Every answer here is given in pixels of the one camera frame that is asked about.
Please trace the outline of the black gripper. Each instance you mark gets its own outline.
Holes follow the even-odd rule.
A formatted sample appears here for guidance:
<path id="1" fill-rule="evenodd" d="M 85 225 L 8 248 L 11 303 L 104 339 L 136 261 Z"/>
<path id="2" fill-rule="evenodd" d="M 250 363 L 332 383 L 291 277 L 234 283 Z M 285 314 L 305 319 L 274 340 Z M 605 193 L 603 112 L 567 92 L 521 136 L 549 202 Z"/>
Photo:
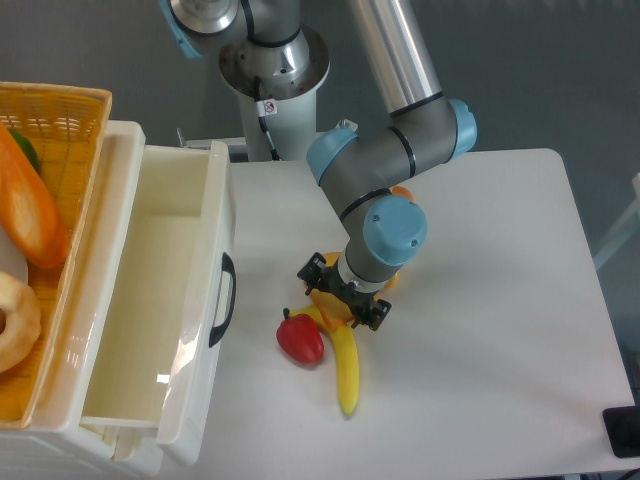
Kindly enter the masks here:
<path id="1" fill-rule="evenodd" d="M 325 291 L 344 303 L 353 315 L 352 329 L 364 325 L 377 331 L 392 308 L 390 302 L 375 299 L 372 293 L 358 292 L 352 283 L 345 283 L 336 268 L 328 268 L 326 258 L 319 252 L 311 256 L 297 277 L 304 283 L 306 295 L 313 290 Z"/>

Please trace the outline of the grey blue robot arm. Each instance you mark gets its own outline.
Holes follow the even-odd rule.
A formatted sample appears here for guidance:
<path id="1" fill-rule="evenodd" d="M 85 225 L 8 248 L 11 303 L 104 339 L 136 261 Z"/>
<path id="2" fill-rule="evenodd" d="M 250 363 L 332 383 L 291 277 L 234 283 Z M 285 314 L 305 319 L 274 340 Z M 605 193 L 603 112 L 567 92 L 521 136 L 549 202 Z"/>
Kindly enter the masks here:
<path id="1" fill-rule="evenodd" d="M 297 1 L 163 1 L 183 54 L 216 54 L 236 94 L 252 161 L 305 159 L 349 241 L 334 265 L 314 255 L 299 277 L 309 291 L 343 302 L 356 324 L 377 329 L 390 311 L 382 287 L 417 254 L 423 211 L 392 188 L 469 151 L 477 124 L 468 106 L 443 95 L 411 5 L 349 5 L 390 126 L 360 139 L 347 123 L 318 133 L 316 93 L 330 60 Z"/>

